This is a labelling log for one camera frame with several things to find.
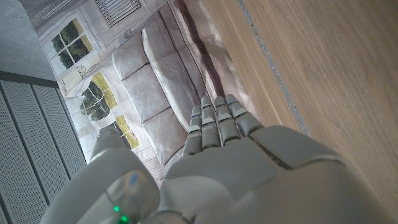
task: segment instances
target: wooden table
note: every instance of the wooden table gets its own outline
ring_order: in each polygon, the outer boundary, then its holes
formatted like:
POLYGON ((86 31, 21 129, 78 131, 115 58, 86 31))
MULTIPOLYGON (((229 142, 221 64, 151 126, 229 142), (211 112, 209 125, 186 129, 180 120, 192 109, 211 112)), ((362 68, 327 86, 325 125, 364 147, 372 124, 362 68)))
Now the wooden table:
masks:
POLYGON ((204 0, 266 125, 340 152, 398 219, 398 2, 204 0), (264 54, 252 30, 265 44, 264 54))

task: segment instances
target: perforated metal panel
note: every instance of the perforated metal panel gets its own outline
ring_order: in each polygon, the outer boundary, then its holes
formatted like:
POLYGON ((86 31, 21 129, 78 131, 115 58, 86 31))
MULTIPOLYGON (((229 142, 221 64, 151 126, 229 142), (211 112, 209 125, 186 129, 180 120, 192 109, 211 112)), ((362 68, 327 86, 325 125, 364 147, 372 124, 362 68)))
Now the perforated metal panel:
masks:
POLYGON ((47 203, 1 93, 0 127, 1 197, 13 223, 38 223, 47 203))
POLYGON ((74 177, 86 161, 79 147, 67 115, 54 88, 33 86, 37 100, 52 131, 54 141, 59 148, 70 177, 74 177))
POLYGON ((4 213, 0 209, 0 224, 7 224, 6 217, 4 216, 4 213))
POLYGON ((51 201, 68 182, 68 176, 33 91, 27 84, 5 81, 1 84, 44 193, 51 201))

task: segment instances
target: green led light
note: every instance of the green led light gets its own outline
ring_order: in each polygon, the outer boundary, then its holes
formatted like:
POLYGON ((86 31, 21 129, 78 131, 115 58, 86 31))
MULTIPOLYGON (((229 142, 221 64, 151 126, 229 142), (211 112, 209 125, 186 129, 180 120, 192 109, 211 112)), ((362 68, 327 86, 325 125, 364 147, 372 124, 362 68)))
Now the green led light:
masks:
POLYGON ((127 223, 129 221, 129 217, 122 215, 122 217, 120 218, 120 220, 122 220, 123 222, 127 223))

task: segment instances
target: white robotic hand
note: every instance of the white robotic hand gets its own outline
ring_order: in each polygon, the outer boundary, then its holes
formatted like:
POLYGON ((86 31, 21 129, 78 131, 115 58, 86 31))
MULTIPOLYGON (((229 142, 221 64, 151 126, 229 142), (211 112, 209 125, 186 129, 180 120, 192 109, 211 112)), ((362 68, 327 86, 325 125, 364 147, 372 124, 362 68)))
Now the white robotic hand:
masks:
POLYGON ((182 160, 142 223, 393 221, 338 154, 289 128, 265 128, 227 95, 193 108, 182 160))
POLYGON ((193 108, 182 159, 160 191, 112 130, 93 155, 41 223, 394 223, 338 154, 265 128, 232 95, 193 108))

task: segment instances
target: gray sofa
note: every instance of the gray sofa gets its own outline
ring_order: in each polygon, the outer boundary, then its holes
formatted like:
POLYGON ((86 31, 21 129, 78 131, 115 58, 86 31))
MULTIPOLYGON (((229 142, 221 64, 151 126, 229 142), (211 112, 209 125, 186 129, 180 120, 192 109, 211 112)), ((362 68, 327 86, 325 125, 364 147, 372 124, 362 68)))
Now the gray sofa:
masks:
POLYGON ((181 157, 192 108, 204 82, 170 8, 154 14, 142 32, 112 55, 114 68, 142 127, 167 170, 181 157))

